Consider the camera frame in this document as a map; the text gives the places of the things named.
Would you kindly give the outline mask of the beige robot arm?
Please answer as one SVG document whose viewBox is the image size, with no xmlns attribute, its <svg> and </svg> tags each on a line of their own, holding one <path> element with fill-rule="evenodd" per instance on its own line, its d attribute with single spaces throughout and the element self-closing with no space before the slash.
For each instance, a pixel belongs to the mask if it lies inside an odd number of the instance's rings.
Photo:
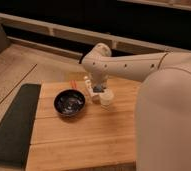
<svg viewBox="0 0 191 171">
<path fill-rule="evenodd" d="M 114 57 L 99 43 L 81 64 L 97 92 L 109 75 L 141 83 L 135 107 L 137 171 L 191 171 L 191 52 Z"/>
</svg>

